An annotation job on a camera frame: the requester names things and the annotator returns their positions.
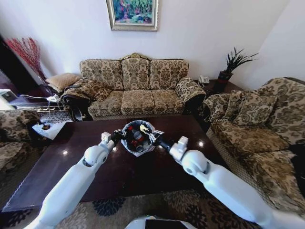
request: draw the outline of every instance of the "red decorative branches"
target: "red decorative branches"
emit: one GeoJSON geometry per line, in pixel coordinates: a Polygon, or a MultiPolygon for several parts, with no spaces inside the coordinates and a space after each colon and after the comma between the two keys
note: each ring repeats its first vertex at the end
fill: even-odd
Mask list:
{"type": "Polygon", "coordinates": [[[31,67],[31,69],[39,76],[40,80],[46,83],[46,77],[41,70],[40,47],[37,41],[28,37],[22,38],[21,40],[14,38],[6,40],[5,42],[31,67]]]}

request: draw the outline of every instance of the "carpet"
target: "carpet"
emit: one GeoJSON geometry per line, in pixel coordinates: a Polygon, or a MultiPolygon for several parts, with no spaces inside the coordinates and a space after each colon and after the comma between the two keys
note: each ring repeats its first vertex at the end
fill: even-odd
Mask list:
{"type": "MultiPolygon", "coordinates": [[[[38,214],[37,209],[2,213],[4,228],[21,229],[38,214]]],[[[204,188],[79,203],[57,229],[123,229],[133,219],[153,215],[191,223],[198,229],[255,229],[204,188]]]]}
{"type": "Polygon", "coordinates": [[[43,124],[34,125],[32,128],[40,135],[47,137],[48,139],[54,140],[58,132],[62,129],[62,127],[67,122],[72,122],[70,116],[67,112],[50,112],[50,113],[42,113],[41,122],[44,125],[50,125],[48,130],[43,130],[43,124]]]}

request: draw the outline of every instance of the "armchair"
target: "armchair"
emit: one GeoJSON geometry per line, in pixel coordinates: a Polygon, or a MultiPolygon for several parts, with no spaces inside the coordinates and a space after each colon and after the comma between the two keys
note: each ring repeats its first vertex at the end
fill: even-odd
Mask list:
{"type": "Polygon", "coordinates": [[[137,53],[122,60],[85,60],[80,63],[83,78],[61,99],[79,110],[83,121],[182,114],[205,98],[187,76],[188,68],[185,60],[150,60],[137,53]]]}
{"type": "Polygon", "coordinates": [[[225,116],[230,95],[212,95],[203,102],[205,119],[211,122],[207,135],[232,172],[256,188],[271,207],[305,218],[305,198],[290,150],[305,143],[305,82],[272,79],[255,93],[277,96],[265,125],[235,124],[225,116]]]}
{"type": "Polygon", "coordinates": [[[0,208],[32,169],[48,143],[32,129],[39,121],[39,114],[34,111],[0,111],[0,208]]]}

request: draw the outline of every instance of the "picture frame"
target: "picture frame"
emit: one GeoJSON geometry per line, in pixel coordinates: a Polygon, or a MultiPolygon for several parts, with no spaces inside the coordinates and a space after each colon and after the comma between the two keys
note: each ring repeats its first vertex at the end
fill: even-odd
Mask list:
{"type": "Polygon", "coordinates": [[[106,0],[114,31],[157,31],[159,0],[106,0]]]}

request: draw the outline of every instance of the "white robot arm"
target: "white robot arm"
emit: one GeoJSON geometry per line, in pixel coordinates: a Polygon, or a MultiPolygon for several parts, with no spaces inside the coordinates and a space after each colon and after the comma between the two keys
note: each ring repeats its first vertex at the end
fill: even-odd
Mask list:
{"type": "MultiPolygon", "coordinates": [[[[26,228],[54,228],[69,216],[117,142],[118,136],[111,140],[111,135],[104,132],[101,143],[88,148],[84,157],[46,196],[39,215],[26,228]]],[[[305,228],[303,219],[270,208],[252,186],[205,158],[202,152],[186,151],[187,142],[188,139],[183,136],[178,143],[171,144],[159,138],[156,144],[165,148],[188,174],[196,177],[212,195],[243,219],[268,229],[305,228]]]]}

